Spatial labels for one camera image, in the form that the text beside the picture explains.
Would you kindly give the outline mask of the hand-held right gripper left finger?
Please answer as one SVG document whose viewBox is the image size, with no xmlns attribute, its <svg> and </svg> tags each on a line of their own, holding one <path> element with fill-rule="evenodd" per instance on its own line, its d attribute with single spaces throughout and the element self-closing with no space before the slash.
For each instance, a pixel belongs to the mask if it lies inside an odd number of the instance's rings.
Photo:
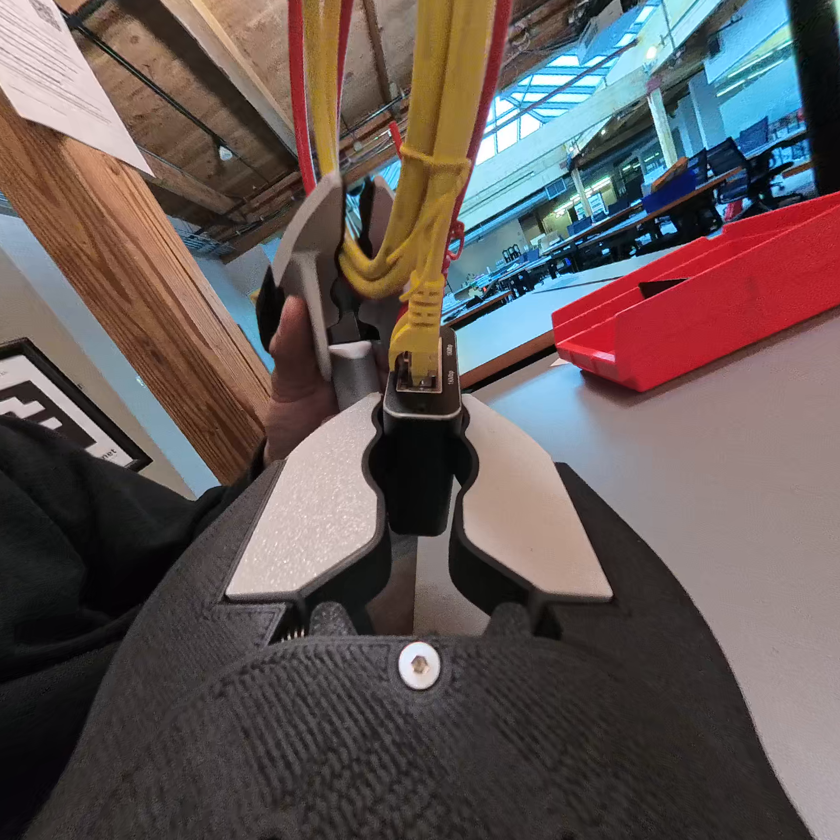
<svg viewBox="0 0 840 840">
<path fill-rule="evenodd" d="M 381 404 L 379 394 L 363 397 L 290 453 L 238 556 L 229 601 L 339 602 L 354 613 L 384 590 L 391 541 L 370 468 Z"/>
</svg>

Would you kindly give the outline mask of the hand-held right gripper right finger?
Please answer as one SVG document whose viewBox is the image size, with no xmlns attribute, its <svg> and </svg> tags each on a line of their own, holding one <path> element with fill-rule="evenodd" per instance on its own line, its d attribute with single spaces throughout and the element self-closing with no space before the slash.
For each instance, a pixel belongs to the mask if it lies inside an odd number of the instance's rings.
<svg viewBox="0 0 840 840">
<path fill-rule="evenodd" d="M 550 454 L 473 395 L 454 443 L 449 536 L 455 588 L 484 613 L 505 603 L 608 603 L 613 588 Z"/>
</svg>

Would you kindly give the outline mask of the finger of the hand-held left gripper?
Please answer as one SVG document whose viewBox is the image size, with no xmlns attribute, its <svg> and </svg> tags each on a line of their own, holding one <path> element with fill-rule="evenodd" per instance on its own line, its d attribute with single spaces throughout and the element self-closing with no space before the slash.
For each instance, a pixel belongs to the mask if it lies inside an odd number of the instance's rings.
<svg viewBox="0 0 840 840">
<path fill-rule="evenodd" d="M 303 201 L 271 266 L 280 312 L 291 298 L 306 304 L 319 371 L 328 382 L 350 381 L 350 362 L 333 349 L 343 341 L 333 330 L 350 315 L 350 292 L 338 266 L 343 231 L 343 184 L 340 174 L 331 172 Z"/>
<path fill-rule="evenodd" d="M 361 247 L 376 256 L 385 238 L 394 192 L 378 175 L 367 179 L 360 195 Z M 386 355 L 402 306 L 399 296 L 367 299 L 339 274 L 331 300 L 339 314 L 330 325 L 332 385 L 340 410 L 381 390 L 379 359 Z"/>
</svg>

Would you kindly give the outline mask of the black port adapter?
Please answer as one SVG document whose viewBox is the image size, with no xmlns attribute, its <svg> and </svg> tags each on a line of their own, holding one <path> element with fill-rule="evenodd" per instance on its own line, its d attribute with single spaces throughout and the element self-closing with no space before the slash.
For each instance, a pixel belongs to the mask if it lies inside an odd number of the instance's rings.
<svg viewBox="0 0 840 840">
<path fill-rule="evenodd" d="M 391 529 L 436 537 L 444 532 L 455 469 L 452 443 L 463 425 L 455 331 L 441 327 L 438 375 L 429 388 L 409 385 L 406 364 L 391 373 L 382 406 L 385 501 Z"/>
</svg>

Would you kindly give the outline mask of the person's left hand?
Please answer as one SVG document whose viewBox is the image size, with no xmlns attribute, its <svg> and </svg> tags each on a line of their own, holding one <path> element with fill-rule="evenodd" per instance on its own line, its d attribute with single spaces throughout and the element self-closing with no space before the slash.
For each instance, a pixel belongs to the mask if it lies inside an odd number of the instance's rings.
<svg viewBox="0 0 840 840">
<path fill-rule="evenodd" d="M 321 375 L 308 308 L 301 298 L 286 299 L 268 353 L 275 366 L 264 422 L 265 466 L 288 457 L 339 411 L 333 384 Z"/>
</svg>

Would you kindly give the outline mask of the white desk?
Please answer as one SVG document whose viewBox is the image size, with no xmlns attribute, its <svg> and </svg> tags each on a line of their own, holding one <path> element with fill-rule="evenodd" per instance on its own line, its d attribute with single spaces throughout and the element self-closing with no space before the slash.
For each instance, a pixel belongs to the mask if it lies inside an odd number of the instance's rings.
<svg viewBox="0 0 840 840">
<path fill-rule="evenodd" d="M 456 337 L 462 388 L 466 390 L 478 386 L 543 351 L 553 353 L 551 316 L 554 311 L 668 252 L 665 249 L 577 273 L 562 274 L 547 285 L 459 328 Z"/>
</svg>

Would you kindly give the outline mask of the person's black sweatshirt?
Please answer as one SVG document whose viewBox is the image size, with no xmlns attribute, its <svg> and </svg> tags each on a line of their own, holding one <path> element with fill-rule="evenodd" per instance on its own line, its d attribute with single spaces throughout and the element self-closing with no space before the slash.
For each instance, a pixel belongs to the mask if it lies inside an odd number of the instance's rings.
<svg viewBox="0 0 840 840">
<path fill-rule="evenodd" d="M 139 609 L 260 475 L 188 500 L 36 423 L 1 420 L 1 837 L 56 785 Z"/>
</svg>

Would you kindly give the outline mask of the red plastic bin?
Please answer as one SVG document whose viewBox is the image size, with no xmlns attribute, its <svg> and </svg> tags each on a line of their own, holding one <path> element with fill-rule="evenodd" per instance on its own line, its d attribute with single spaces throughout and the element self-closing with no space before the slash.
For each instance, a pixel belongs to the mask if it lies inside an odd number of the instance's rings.
<svg viewBox="0 0 840 840">
<path fill-rule="evenodd" d="M 650 299 L 638 284 L 685 277 Z M 647 392 L 839 304 L 839 194 L 726 225 L 552 314 L 561 359 Z"/>
</svg>

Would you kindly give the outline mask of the white paper notice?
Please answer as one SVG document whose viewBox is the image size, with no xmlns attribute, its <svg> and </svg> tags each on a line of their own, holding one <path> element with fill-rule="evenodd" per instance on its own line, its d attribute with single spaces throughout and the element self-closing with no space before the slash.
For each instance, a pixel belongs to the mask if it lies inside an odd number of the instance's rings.
<svg viewBox="0 0 840 840">
<path fill-rule="evenodd" d="M 1 85 L 22 118 L 153 175 L 55 3 L 1 2 Z"/>
</svg>

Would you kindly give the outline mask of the blue storage bin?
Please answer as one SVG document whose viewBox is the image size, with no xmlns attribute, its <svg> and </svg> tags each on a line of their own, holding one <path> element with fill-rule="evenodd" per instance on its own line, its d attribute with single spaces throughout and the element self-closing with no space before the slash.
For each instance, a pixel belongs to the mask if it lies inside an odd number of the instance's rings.
<svg viewBox="0 0 840 840">
<path fill-rule="evenodd" d="M 696 177 L 691 171 L 684 171 L 664 183 L 656 191 L 643 196 L 642 204 L 646 214 L 654 214 L 674 202 L 677 202 L 696 188 Z"/>
</svg>

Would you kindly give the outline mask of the wood-top office desk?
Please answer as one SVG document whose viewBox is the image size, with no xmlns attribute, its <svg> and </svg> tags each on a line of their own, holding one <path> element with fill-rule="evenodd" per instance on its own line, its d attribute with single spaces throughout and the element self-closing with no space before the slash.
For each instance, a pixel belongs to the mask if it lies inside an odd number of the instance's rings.
<svg viewBox="0 0 840 840">
<path fill-rule="evenodd" d="M 635 238 L 650 237 L 643 250 L 650 253 L 657 249 L 685 245 L 694 239 L 716 233 L 723 225 L 718 211 L 718 188 L 742 173 L 743 166 L 712 176 L 702 184 L 688 188 L 687 171 L 675 178 L 662 190 L 643 200 L 646 211 L 635 224 Z"/>
</svg>

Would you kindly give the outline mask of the black mesh office chair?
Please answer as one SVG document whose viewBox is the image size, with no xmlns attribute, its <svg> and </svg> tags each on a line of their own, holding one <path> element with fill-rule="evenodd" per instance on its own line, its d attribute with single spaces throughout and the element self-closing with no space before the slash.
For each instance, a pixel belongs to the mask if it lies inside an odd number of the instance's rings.
<svg viewBox="0 0 840 840">
<path fill-rule="evenodd" d="M 736 173 L 717 187 L 717 203 L 747 201 L 740 216 L 757 215 L 776 209 L 781 199 L 773 194 L 773 182 L 793 166 L 792 161 L 773 164 L 778 145 L 770 142 L 770 121 L 762 117 L 740 132 L 706 149 L 707 168 L 714 177 Z"/>
</svg>

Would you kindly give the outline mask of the black pole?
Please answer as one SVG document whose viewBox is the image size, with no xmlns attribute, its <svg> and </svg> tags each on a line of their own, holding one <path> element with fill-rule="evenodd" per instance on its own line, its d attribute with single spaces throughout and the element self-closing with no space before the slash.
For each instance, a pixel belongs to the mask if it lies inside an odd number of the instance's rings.
<svg viewBox="0 0 840 840">
<path fill-rule="evenodd" d="M 815 188 L 839 190 L 839 23 L 834 1 L 788 1 Z"/>
</svg>

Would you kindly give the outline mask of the wooden post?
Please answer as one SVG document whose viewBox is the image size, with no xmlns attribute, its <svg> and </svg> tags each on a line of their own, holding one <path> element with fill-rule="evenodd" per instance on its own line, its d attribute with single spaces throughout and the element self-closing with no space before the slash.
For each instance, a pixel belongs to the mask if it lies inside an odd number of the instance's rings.
<svg viewBox="0 0 840 840">
<path fill-rule="evenodd" d="M 264 436 L 270 375 L 129 164 L 1 94 L 2 193 L 222 483 Z"/>
</svg>

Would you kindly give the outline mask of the black framed wall sign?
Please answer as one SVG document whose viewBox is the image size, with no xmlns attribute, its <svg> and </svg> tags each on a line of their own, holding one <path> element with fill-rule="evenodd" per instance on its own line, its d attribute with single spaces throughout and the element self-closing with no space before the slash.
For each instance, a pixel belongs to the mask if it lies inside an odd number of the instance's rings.
<svg viewBox="0 0 840 840">
<path fill-rule="evenodd" d="M 91 456 L 140 472 L 152 457 L 29 339 L 1 344 L 1 414 L 56 433 Z"/>
</svg>

